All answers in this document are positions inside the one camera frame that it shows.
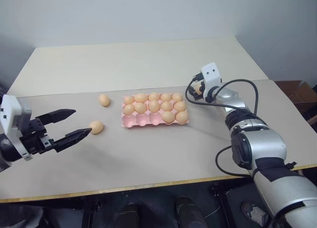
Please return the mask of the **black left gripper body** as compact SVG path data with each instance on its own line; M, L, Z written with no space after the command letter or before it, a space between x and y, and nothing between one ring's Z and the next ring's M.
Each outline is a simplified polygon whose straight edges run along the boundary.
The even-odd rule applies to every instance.
M54 141L47 135L46 118L38 116L29 121L20 138L25 149L31 154L42 154L54 148Z

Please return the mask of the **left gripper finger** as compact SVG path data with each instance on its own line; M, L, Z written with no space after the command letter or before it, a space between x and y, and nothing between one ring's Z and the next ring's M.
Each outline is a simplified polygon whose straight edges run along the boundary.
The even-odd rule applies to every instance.
M66 134L65 137L55 141L53 143L53 149L56 152L61 152L83 140L88 134L92 131L92 128L84 128L75 130L69 134Z
M59 121L62 121L75 112L76 110L73 109L60 109L47 114L43 114L41 116L37 116L36 118L39 119L43 125L47 125L50 123L57 123Z

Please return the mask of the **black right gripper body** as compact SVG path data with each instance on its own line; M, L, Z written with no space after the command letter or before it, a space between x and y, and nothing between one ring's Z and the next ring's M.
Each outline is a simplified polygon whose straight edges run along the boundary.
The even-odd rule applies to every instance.
M199 78L201 82L200 91L202 93L202 98L205 101L206 100L206 96L205 96L206 82L205 82L203 74L199 74Z

